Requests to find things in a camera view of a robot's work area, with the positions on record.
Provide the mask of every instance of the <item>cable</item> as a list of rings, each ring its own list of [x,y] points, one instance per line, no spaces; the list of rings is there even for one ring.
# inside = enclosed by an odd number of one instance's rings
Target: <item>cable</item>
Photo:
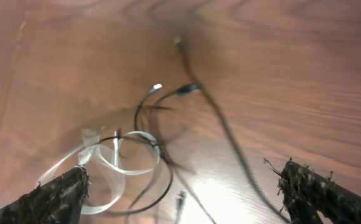
[[[134,120],[133,120],[133,126],[135,131],[138,130],[138,114],[140,112],[140,110],[142,109],[143,103],[144,101],[153,93],[155,93],[157,90],[159,90],[162,87],[161,84],[155,84],[149,91],[148,93],[146,93],[146,95],[142,98],[140,104],[138,105],[138,107],[136,108],[135,111],[135,115],[134,115]]]
[[[109,215],[113,215],[113,216],[122,216],[122,215],[132,215],[132,214],[136,214],[136,213],[140,213],[140,212],[144,212],[152,207],[154,207],[155,205],[157,205],[168,193],[169,189],[171,188],[171,185],[174,181],[174,172],[171,168],[171,166],[167,163],[167,161],[163,160],[167,166],[168,166],[168,171],[169,171],[169,182],[168,182],[168,186],[166,187],[165,191],[160,195],[159,198],[157,198],[153,203],[151,203],[148,206],[145,206],[143,208],[139,208],[139,209],[135,209],[135,210],[127,210],[127,211],[123,211],[123,212],[107,212],[107,214]]]
[[[211,97],[211,95],[205,89],[205,87],[201,84],[201,82],[195,76],[193,70],[191,69],[185,45],[181,42],[181,39],[179,37],[175,38],[174,43],[178,48],[178,52],[180,53],[180,56],[182,57],[182,65],[184,67],[186,75],[192,80],[192,82],[198,83],[200,85],[201,94],[204,96],[204,98],[207,100],[208,104],[212,107],[215,114],[218,116],[218,119],[220,121],[222,129],[225,132],[229,143],[232,145],[233,150],[235,151],[236,155],[238,156],[238,160],[239,160],[241,166],[243,167],[246,178],[249,180],[251,186],[254,188],[255,192],[260,196],[262,201],[273,211],[273,213],[277,214],[284,222],[289,223],[290,221],[284,215],[282,215],[278,212],[276,207],[274,207],[274,205],[272,205],[270,203],[270,201],[265,197],[265,195],[261,191],[260,186],[257,184],[256,180],[254,179],[251,168],[248,165],[248,163],[245,159],[245,156],[244,156],[243,152],[241,151],[238,143],[236,142],[236,140],[233,136],[233,133],[230,130],[219,105],[216,104],[214,99]]]
[[[184,92],[183,90],[185,90],[186,87],[183,86],[181,88],[179,88],[178,91],[179,92]],[[170,164],[173,164],[173,161],[171,159],[171,157],[169,156],[168,152],[166,151],[166,145],[163,143],[162,138],[161,138],[161,133],[160,133],[160,129],[159,129],[159,124],[158,124],[158,118],[156,117],[155,112],[155,107],[159,106],[159,104],[165,100],[166,98],[174,95],[177,93],[177,90],[172,91],[166,95],[164,95],[163,97],[161,97],[160,99],[158,99],[154,104],[152,109],[150,110],[150,118],[149,118],[149,126],[150,126],[150,133],[157,139],[158,143],[160,144],[160,149],[161,149],[161,153],[163,153],[167,160],[169,161]],[[181,177],[181,175],[178,173],[178,170],[176,169],[176,167],[174,167],[174,173],[177,176],[177,178],[179,179],[180,183],[186,188],[186,190],[188,191],[188,193],[192,196],[192,198],[197,202],[197,204],[199,205],[199,207],[201,208],[201,210],[204,212],[204,214],[208,217],[208,219],[213,223],[216,224],[217,222],[213,219],[213,217],[211,216],[211,214],[209,214],[209,212],[207,211],[207,209],[205,209],[205,207],[203,206],[202,202],[200,201],[200,199],[198,198],[198,196],[194,193],[194,191],[192,190],[192,188],[187,184],[187,182]]]
[[[148,142],[144,142],[143,139],[137,139],[137,138],[132,138],[132,137],[129,137],[129,136],[111,136],[111,137],[107,137],[107,138],[103,138],[101,140],[99,140],[98,143],[96,144],[101,144],[102,142],[104,141],[107,141],[107,140],[110,140],[110,139],[114,139],[114,138],[124,138],[124,139],[130,139],[130,140],[133,140],[133,141],[139,141],[139,142],[143,142],[143,143],[148,143],[148,144],[151,144],[151,146],[154,146],[150,141]],[[168,185],[166,187],[166,189],[163,191],[163,193],[160,195],[159,198],[157,198],[155,201],[153,201],[153,203],[151,203],[150,205],[147,205],[143,208],[139,208],[139,209],[135,209],[135,210],[130,210],[131,207],[133,207],[133,205],[143,196],[144,193],[146,193],[147,190],[149,190],[149,188],[151,186],[148,186],[146,187],[142,193],[140,193],[137,197],[136,197],[136,200],[129,206],[130,208],[127,209],[127,211],[123,211],[123,212],[110,212],[110,211],[107,211],[106,213],[109,214],[109,215],[112,215],[112,216],[122,216],[122,215],[132,215],[132,214],[136,214],[136,213],[140,213],[140,212],[144,212],[152,207],[154,207],[155,205],[157,205],[168,193],[169,189],[171,188],[171,185],[174,181],[174,171],[172,170],[172,167],[169,165],[168,161],[165,160],[163,158],[163,161],[167,164],[167,167],[168,167],[168,171],[169,171],[169,182],[168,182]]]
[[[184,205],[185,205],[185,192],[180,192],[179,194],[176,195],[176,201],[175,201],[176,219],[174,224],[179,224],[179,222],[181,221],[181,215],[183,212]]]
[[[159,173],[161,172],[161,164],[159,164],[159,166],[157,168],[155,168],[153,170],[153,175],[151,177],[151,180],[149,181],[148,185],[142,190],[142,192],[136,196],[136,198],[134,199],[134,201],[131,203],[131,205],[129,205],[128,209],[127,210],[131,210],[135,204],[141,199],[141,197],[148,191],[151,189],[151,187],[157,182],[157,179],[159,177]],[[124,223],[125,224],[128,224],[129,223],[129,216],[130,214],[127,214],[125,216],[125,220],[124,220]]]

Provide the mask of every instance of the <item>white ribbon cable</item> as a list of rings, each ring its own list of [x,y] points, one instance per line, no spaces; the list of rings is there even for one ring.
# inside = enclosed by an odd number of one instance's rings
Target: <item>white ribbon cable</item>
[[[143,131],[132,131],[130,133],[125,134],[124,136],[129,136],[131,134],[138,134],[144,136],[151,143],[156,143],[156,139],[149,133],[145,133]],[[91,159],[96,164],[97,168],[101,171],[103,176],[105,177],[108,185],[111,189],[111,202],[107,203],[106,205],[90,207],[84,205],[81,209],[81,214],[83,215],[93,215],[100,212],[103,212],[110,208],[118,199],[122,196],[125,188],[125,179],[124,175],[141,175],[147,172],[152,171],[154,168],[150,169],[142,169],[142,170],[123,170],[121,168],[121,161],[119,159],[119,149],[120,145],[123,141],[122,138],[114,138],[114,150],[101,146],[97,144],[99,142],[100,137],[96,132],[84,131],[84,135],[88,135],[89,138],[83,138],[83,144],[78,146],[76,149],[69,152],[64,158],[59,160],[58,163],[53,165],[47,172],[42,174],[38,178],[35,186],[41,183],[41,185],[46,184],[47,182],[52,180],[52,177],[55,175],[57,168],[67,160],[70,156],[74,155],[76,152],[81,150],[83,147],[85,148],[83,151],[78,153],[78,165],[86,165]],[[160,157],[159,157],[159,148],[158,146],[152,146],[153,151],[157,155],[156,164],[158,164]]]

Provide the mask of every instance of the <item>wooden surface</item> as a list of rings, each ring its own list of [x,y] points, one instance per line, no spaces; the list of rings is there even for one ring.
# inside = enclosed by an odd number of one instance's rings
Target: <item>wooden surface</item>
[[[82,129],[130,130],[134,107],[153,84],[162,83],[163,93],[187,83],[176,34],[276,207],[278,177],[264,157],[278,169],[292,157],[323,176],[334,170],[338,184],[361,195],[361,1],[0,0],[2,202],[30,190],[81,142]],[[204,99],[165,104],[176,109],[161,118],[169,151],[190,170],[182,176],[217,223],[279,223]],[[129,180],[110,211],[126,208],[147,181]],[[158,208],[131,221],[153,223],[158,211],[159,223],[171,223],[182,189],[176,181]],[[122,221],[109,213],[83,219]],[[209,223],[191,198],[182,221]]]

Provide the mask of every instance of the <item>cable connector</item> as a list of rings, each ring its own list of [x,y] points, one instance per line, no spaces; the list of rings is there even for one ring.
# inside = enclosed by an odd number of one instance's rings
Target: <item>cable connector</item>
[[[162,85],[160,83],[155,84],[147,93],[147,95],[153,94],[155,91],[161,89]]]
[[[185,196],[186,193],[184,191],[181,191],[176,195],[176,210],[179,211],[183,209],[183,205],[185,204]]]
[[[200,85],[198,83],[191,83],[178,88],[176,93],[179,95],[184,95],[197,90],[200,90]]]
[[[176,195],[176,201],[175,201],[176,219],[174,224],[179,224],[179,222],[181,221],[183,206],[185,205],[185,196],[186,193],[184,191],[181,191],[179,192],[179,194]]]

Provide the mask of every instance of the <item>metal connector tip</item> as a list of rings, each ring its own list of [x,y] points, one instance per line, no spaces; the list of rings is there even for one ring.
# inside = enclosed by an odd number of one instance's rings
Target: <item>metal connector tip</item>
[[[162,85],[161,85],[160,83],[155,84],[155,85],[153,86],[153,88],[154,88],[155,90],[158,90],[158,89],[160,89],[161,87],[162,87]]]
[[[180,37],[179,35],[176,35],[176,36],[174,37],[174,44],[177,45],[177,44],[179,44],[179,43],[181,43],[181,42],[182,42],[181,37]]]

